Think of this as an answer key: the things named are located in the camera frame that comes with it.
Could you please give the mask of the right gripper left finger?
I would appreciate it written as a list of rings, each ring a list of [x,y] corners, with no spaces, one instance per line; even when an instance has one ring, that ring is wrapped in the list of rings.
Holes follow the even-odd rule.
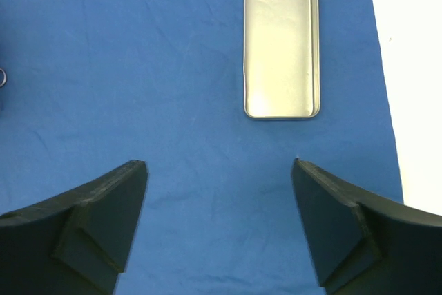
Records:
[[[113,294],[147,191],[131,160],[47,200],[1,215],[2,294]]]

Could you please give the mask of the surgical scissors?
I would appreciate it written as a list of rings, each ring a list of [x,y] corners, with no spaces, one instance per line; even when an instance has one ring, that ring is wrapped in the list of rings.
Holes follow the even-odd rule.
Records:
[[[0,88],[2,88],[3,86],[6,85],[7,80],[8,80],[8,77],[7,77],[5,70],[0,68]]]

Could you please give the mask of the blue surgical cloth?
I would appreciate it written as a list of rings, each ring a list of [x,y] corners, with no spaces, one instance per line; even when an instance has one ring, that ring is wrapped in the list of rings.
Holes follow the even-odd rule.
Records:
[[[150,177],[118,294],[321,294],[295,158],[401,201],[372,0],[320,0],[320,112],[243,110],[243,0],[1,0],[1,211],[132,159]]]

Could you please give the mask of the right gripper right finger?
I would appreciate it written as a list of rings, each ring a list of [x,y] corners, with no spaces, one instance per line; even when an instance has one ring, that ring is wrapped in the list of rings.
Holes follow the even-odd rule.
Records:
[[[440,294],[441,217],[297,159],[294,196],[326,294]]]

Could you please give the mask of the metal instrument tray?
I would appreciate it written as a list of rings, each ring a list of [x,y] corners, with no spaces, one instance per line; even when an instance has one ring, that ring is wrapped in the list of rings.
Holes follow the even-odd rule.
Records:
[[[244,111],[305,119],[320,110],[318,0],[244,0]]]

